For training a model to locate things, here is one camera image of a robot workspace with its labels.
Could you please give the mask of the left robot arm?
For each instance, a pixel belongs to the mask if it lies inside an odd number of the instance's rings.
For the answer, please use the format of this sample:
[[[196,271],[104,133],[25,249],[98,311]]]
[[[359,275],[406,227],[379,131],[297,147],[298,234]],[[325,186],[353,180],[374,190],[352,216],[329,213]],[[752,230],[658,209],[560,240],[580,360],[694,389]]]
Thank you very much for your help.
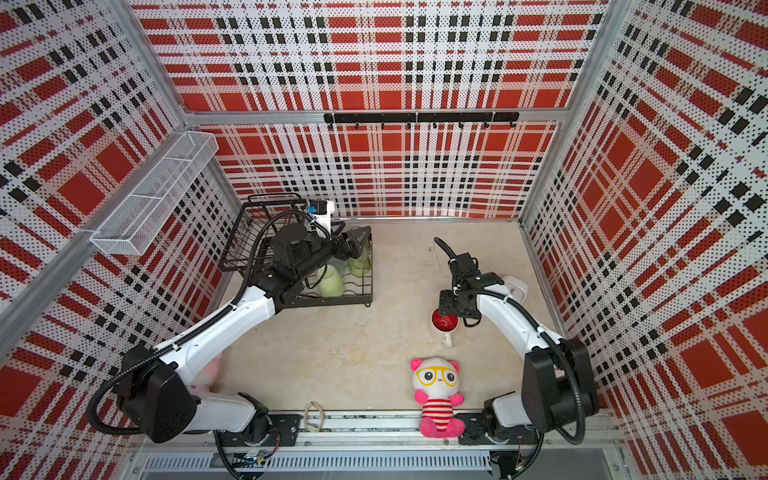
[[[310,275],[333,258],[361,257],[370,239],[368,226],[320,235],[303,223],[282,227],[270,240],[271,262],[259,265],[251,255],[228,304],[152,349],[137,346],[124,354],[120,371],[87,404],[89,425],[107,435],[143,434],[155,443],[204,431],[250,431],[260,439],[267,411],[259,402],[195,390],[193,380],[240,337],[292,303]]]

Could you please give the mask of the tall green transparent cup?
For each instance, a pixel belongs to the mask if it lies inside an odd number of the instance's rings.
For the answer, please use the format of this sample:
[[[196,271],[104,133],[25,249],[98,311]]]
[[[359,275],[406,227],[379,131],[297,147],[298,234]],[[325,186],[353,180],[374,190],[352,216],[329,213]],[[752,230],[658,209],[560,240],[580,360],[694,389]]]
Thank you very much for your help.
[[[367,245],[358,258],[349,258],[346,260],[347,269],[350,275],[363,278],[368,275],[372,269],[372,247]]]

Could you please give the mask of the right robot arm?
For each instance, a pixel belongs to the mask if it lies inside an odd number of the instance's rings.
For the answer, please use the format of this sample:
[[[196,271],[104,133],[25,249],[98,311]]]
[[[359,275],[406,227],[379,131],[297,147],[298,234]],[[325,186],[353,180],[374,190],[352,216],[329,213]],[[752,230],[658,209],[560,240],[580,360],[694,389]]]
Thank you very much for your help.
[[[572,445],[586,436],[586,419],[599,412],[598,394],[586,346],[566,339],[536,320],[522,305],[525,288],[512,278],[480,271],[469,253],[457,254],[437,241],[448,257],[451,287],[440,292],[438,313],[463,321],[494,324],[523,361],[518,392],[485,402],[488,434],[496,439],[529,427],[555,431]]]

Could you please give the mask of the red and white mug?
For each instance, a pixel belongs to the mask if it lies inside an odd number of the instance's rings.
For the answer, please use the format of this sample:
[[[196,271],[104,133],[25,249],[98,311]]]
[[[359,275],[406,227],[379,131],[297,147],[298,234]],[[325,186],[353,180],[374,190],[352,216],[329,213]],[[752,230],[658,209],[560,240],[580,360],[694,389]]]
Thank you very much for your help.
[[[435,309],[430,318],[430,332],[440,345],[450,349],[454,345],[453,335],[459,327],[459,319],[455,315],[442,314]]]

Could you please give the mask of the teal translucent cup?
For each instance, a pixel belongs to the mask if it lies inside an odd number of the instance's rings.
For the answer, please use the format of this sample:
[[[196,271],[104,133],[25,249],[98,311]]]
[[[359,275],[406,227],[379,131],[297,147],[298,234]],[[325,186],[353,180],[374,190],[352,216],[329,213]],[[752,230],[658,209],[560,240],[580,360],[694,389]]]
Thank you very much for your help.
[[[344,277],[348,273],[348,265],[345,260],[332,258],[328,264],[332,266],[341,277]]]

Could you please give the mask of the light green ceramic mug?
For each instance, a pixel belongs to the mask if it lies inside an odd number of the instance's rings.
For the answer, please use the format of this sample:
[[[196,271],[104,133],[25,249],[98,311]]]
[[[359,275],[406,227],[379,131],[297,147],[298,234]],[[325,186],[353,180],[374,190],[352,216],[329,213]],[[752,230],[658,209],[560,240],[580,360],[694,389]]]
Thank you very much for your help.
[[[319,283],[316,288],[323,298],[338,298],[344,294],[344,281],[333,265],[327,264],[318,273]]]

